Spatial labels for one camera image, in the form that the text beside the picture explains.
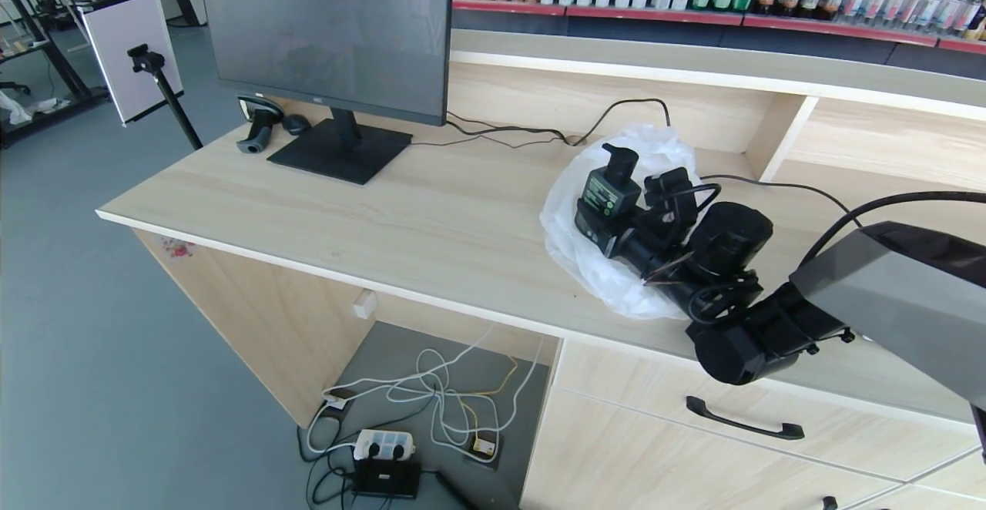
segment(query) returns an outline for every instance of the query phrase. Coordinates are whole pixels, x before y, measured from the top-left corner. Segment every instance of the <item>cabinet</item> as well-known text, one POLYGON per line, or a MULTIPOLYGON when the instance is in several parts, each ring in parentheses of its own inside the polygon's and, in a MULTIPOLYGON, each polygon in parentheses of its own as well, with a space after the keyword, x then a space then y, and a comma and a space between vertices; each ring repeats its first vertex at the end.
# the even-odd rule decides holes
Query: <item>cabinet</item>
POLYGON ((820 510, 893 484, 552 388, 521 507, 820 510))
POLYGON ((905 485, 852 510, 986 510, 986 501, 905 485))
POLYGON ((918 484, 986 499, 986 464, 983 463, 982 451, 977 450, 935 471, 918 484))
POLYGON ((908 481, 978 444, 971 427, 873 404, 853 404, 807 388, 761 381, 742 387, 711 379, 695 362, 655 354, 638 357, 568 342, 558 386, 660 418, 673 419, 763 446, 908 481), (767 431, 782 422, 803 427, 804 438, 783 440, 696 415, 686 397, 709 411, 767 431))

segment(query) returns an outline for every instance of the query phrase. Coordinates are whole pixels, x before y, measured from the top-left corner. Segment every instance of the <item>drawer handle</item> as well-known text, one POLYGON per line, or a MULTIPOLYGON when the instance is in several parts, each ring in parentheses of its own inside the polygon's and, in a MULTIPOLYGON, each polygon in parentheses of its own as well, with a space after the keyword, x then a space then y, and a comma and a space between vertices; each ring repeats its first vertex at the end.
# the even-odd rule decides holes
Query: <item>drawer handle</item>
POLYGON ((796 423, 782 423, 780 431, 768 431, 766 429, 760 429, 760 427, 753 427, 752 425, 746 425, 746 423, 739 423, 738 421, 733 421, 732 419, 723 418, 723 416, 715 415, 707 405, 705 401, 698 397, 685 397, 684 404, 690 411, 697 413, 702 416, 702 418, 711 419, 712 421, 718 421, 719 423, 725 423, 725 425, 732 425, 744 431, 752 431, 753 433, 760 433, 761 435, 766 435, 768 437, 774 437, 775 439, 784 439, 785 441, 796 441, 804 438, 804 430, 802 426, 796 423))

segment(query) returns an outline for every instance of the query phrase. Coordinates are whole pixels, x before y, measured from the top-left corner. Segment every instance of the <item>monitor stand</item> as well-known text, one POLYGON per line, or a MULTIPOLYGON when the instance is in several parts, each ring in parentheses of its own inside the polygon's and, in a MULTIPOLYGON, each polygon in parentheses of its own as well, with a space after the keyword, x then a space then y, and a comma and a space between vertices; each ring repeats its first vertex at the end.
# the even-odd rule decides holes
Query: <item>monitor stand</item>
POLYGON ((366 184, 410 144, 408 133, 357 125, 352 111, 333 108, 332 120, 311 127, 267 160, 366 184))

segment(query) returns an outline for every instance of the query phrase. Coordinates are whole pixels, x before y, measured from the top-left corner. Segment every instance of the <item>white power strip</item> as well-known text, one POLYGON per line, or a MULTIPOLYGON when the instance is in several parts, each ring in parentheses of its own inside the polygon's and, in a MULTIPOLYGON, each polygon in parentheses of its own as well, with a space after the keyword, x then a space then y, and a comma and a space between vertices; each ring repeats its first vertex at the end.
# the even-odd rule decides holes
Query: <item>white power strip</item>
POLYGON ((377 445, 377 449, 379 449, 373 457, 374 460, 405 461, 414 454, 414 439, 410 433, 364 429, 360 431, 360 436, 356 439, 356 447, 353 448, 353 460, 369 458, 373 445, 377 445))

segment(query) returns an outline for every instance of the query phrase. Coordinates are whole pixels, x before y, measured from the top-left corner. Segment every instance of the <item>monitor screen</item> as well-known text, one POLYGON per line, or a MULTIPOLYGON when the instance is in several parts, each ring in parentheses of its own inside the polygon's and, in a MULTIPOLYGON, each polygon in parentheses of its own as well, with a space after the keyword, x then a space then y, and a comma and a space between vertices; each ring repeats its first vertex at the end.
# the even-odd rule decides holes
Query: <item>monitor screen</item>
POLYGON ((451 0, 205 0, 219 78, 444 124, 451 0))

